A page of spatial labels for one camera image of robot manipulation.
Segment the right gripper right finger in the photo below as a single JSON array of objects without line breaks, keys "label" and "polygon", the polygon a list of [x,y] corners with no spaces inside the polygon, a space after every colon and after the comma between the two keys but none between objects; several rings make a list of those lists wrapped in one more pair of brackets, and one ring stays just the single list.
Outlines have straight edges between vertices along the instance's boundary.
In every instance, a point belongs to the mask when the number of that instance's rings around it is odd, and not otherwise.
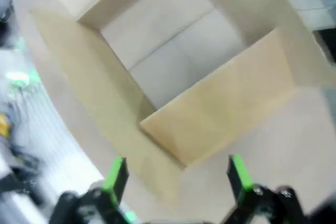
[{"label": "right gripper right finger", "polygon": [[229,157],[227,176],[236,206],[223,223],[251,223],[255,216],[263,216],[269,223],[308,222],[293,188],[281,186],[272,191],[253,183],[240,155]]}]

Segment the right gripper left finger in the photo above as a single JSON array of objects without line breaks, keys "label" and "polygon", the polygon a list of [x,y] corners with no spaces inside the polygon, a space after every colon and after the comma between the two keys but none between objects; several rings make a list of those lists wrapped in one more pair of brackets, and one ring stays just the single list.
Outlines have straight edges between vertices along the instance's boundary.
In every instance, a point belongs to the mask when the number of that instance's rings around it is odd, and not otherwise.
[{"label": "right gripper left finger", "polygon": [[78,195],[66,191],[60,195],[52,213],[52,223],[131,223],[120,208],[129,178],[127,160],[117,157],[100,187]]}]

